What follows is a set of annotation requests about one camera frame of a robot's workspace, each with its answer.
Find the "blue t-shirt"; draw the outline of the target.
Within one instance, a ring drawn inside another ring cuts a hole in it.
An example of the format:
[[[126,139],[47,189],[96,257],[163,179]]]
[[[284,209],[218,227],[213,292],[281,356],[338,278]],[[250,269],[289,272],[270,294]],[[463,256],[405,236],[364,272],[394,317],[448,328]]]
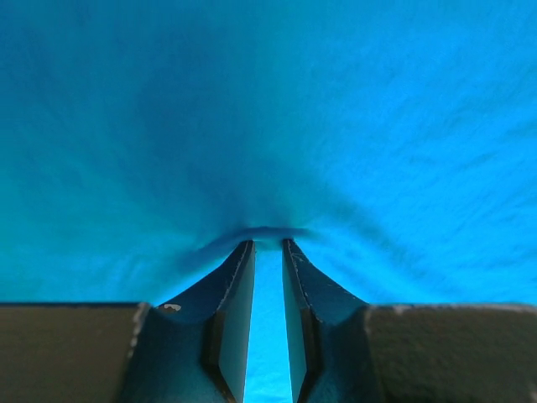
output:
[[[283,238],[383,303],[536,301],[533,1],[4,1],[1,297],[159,304]]]

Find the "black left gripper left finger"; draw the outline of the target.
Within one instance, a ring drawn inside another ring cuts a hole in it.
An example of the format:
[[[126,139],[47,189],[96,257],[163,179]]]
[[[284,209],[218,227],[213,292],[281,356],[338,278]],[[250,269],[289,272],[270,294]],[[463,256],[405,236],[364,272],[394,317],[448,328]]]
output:
[[[4,402],[240,402],[255,248],[160,306],[4,303]]]

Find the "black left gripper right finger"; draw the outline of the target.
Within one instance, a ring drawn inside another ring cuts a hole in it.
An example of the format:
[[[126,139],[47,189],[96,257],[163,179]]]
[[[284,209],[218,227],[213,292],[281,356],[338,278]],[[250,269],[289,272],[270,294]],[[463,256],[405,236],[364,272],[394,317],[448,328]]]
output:
[[[282,249],[294,401],[535,401],[534,306],[373,305]]]

